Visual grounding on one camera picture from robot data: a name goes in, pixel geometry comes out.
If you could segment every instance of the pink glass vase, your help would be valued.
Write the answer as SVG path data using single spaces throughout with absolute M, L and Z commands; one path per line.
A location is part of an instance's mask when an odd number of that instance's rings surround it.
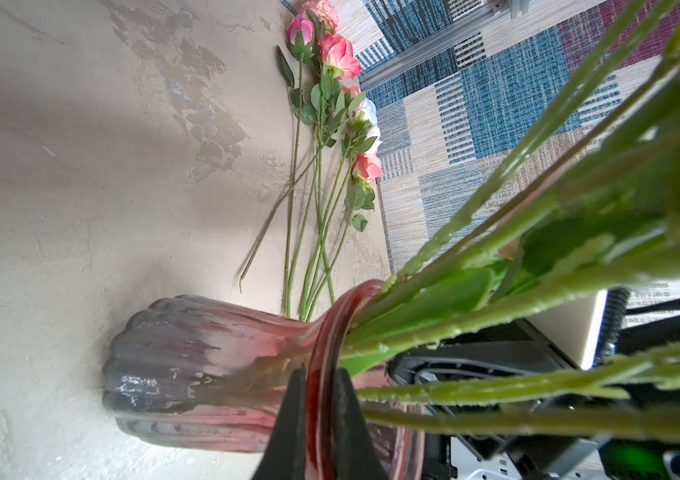
M 200 296 L 153 302 L 111 345 L 104 404 L 124 432 L 155 445 L 262 452 L 289 376 L 306 365 L 306 478 L 330 480 L 330 367 L 337 364 L 351 318 L 381 284 L 357 286 L 312 323 Z M 384 366 L 354 379 L 356 386 L 390 384 Z M 375 425 L 369 430 L 389 478 L 420 478 L 421 432 Z

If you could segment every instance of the table surface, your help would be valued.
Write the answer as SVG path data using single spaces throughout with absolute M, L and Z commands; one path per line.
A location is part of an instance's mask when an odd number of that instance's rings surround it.
M 289 19 L 274 0 L 0 2 L 0 478 L 251 475 L 258 456 L 120 432 L 100 369 L 163 296 L 277 311 L 285 211 L 235 279 L 287 181 Z M 387 258 L 378 210 L 337 290 Z

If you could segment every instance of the bunch of flowers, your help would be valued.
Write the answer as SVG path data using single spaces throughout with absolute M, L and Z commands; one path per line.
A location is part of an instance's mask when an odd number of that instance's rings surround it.
M 307 220 L 315 210 L 317 238 L 303 280 L 297 315 L 308 321 L 314 311 L 316 300 L 328 287 L 329 297 L 335 302 L 335 289 L 331 272 L 341 251 L 349 226 L 364 231 L 367 219 L 363 210 L 374 210 L 374 184 L 383 175 L 382 162 L 377 150 L 382 143 L 377 126 L 377 109 L 366 98 L 365 92 L 354 82 L 361 73 L 361 64 L 353 55 L 353 44 L 340 35 L 340 19 L 337 10 L 328 0 L 308 0 L 301 12 L 286 30 L 288 50 L 297 62 L 295 74 L 280 48 L 277 48 L 278 67 L 286 80 L 288 101 L 298 119 L 295 132 L 295 149 L 292 155 L 290 184 L 279 198 L 263 227 L 255 247 L 241 274 L 244 279 L 254 260 L 262 237 L 277 208 L 287 200 L 287 246 L 284 264 L 283 309 L 290 316 L 291 297 L 295 280 L 297 259 L 300 254 Z M 316 81 L 305 84 L 304 69 Z M 305 124 L 313 131 L 316 149 L 313 159 L 300 173 L 297 172 L 297 149 L 300 142 L 300 126 Z M 326 196 L 322 179 L 324 167 L 322 152 L 326 148 L 341 148 L 342 156 L 336 166 L 331 192 Z M 295 206 L 295 187 L 313 173 L 313 180 L 307 188 L 304 201 L 305 212 L 294 245 L 292 245 L 292 220 Z M 340 199 L 345 196 L 345 213 L 341 215 L 343 227 L 339 229 L 339 240 L 334 252 L 328 252 L 326 245 L 332 229 L 332 221 L 338 210 Z

